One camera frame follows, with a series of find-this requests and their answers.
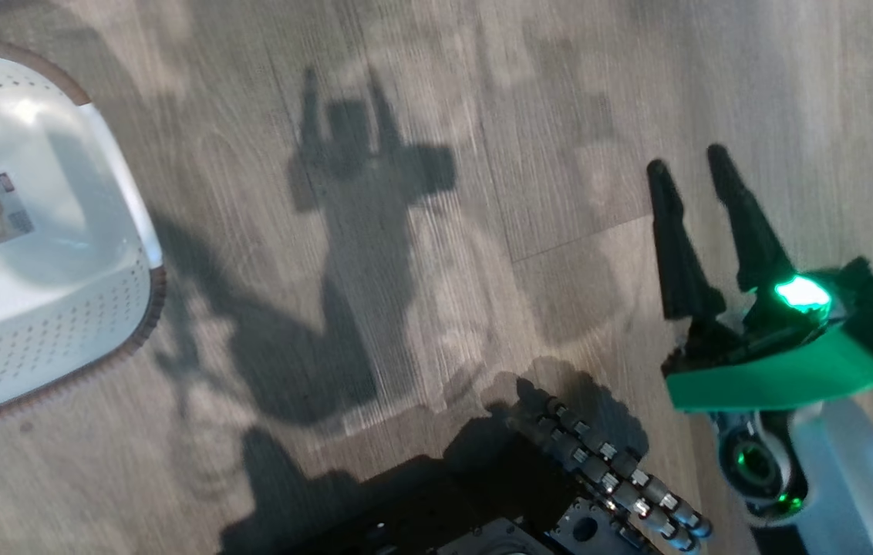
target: laundry basket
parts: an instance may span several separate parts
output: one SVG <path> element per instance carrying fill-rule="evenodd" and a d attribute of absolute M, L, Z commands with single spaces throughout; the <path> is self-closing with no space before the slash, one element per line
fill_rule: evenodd
<path fill-rule="evenodd" d="M 164 295 L 104 119 L 62 70 L 0 42 L 0 415 L 133 354 Z"/>

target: glowing green light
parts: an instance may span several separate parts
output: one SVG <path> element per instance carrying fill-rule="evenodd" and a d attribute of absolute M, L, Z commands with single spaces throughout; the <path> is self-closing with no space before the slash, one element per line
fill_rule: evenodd
<path fill-rule="evenodd" d="M 831 295 L 824 291 L 816 281 L 797 275 L 786 284 L 776 285 L 776 294 L 786 304 L 799 312 L 807 313 L 821 310 L 827 313 L 831 309 Z"/>

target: wooden floor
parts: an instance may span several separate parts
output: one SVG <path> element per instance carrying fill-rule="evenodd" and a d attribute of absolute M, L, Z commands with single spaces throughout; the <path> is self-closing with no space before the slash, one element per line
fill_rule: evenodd
<path fill-rule="evenodd" d="M 172 277 L 129 365 L 0 422 L 0 553 L 285 547 L 519 375 L 751 551 L 659 378 L 644 167 L 732 299 L 713 141 L 802 267 L 873 259 L 873 2 L 9 1 L 0 39 L 95 99 Z"/>

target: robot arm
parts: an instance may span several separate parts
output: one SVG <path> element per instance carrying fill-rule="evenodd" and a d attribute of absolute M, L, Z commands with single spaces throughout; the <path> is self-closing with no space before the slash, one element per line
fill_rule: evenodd
<path fill-rule="evenodd" d="M 740 329 L 706 281 L 669 169 L 649 164 L 666 319 L 690 318 L 663 363 L 676 408 L 706 413 L 718 460 L 764 552 L 873 553 L 873 425 L 848 397 L 873 387 L 873 273 L 864 259 L 797 271 L 725 148 L 708 148 L 755 295 Z"/>

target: green led light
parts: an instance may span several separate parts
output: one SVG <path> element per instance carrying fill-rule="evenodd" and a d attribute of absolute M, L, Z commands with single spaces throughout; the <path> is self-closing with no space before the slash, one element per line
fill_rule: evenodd
<path fill-rule="evenodd" d="M 786 284 L 776 285 L 775 291 L 783 302 L 799 312 L 807 313 L 821 310 L 825 316 L 831 309 L 831 294 L 817 285 L 816 281 L 808 280 L 802 275 L 797 275 Z"/>

